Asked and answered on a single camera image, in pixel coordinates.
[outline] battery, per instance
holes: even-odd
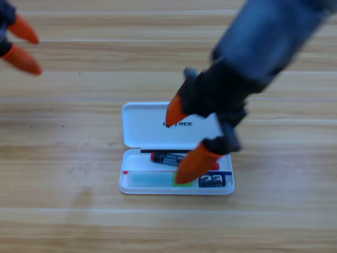
[[[185,157],[182,155],[175,155],[170,153],[160,153],[160,152],[151,153],[151,161],[176,167],[184,158]],[[216,162],[212,170],[219,170],[219,168],[220,165]]]

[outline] table surface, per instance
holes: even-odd
[[[0,252],[337,252],[337,18],[249,99],[225,197],[118,189],[121,107],[169,101],[238,0],[13,0],[36,78],[0,62]]]

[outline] case lid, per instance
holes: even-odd
[[[130,148],[194,149],[204,138],[222,135],[215,114],[206,119],[190,115],[177,125],[165,126],[169,102],[132,102],[122,107],[124,143]]]

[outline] black battery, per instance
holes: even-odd
[[[198,178],[198,185],[200,188],[225,187],[228,174],[225,171],[209,171],[206,175]]]
[[[151,161],[171,166],[178,166],[183,159],[184,156],[182,155],[159,153],[159,152],[152,152],[151,154]]]

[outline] wood grain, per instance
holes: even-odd
[[[233,194],[128,196],[123,104],[169,101],[244,1],[13,3],[45,72],[0,62],[0,252],[337,252],[337,17],[249,99]]]
[[[182,85],[178,72],[45,72],[32,77],[14,70],[0,72],[3,99],[171,99]],[[337,98],[337,72],[283,72],[250,99]]]

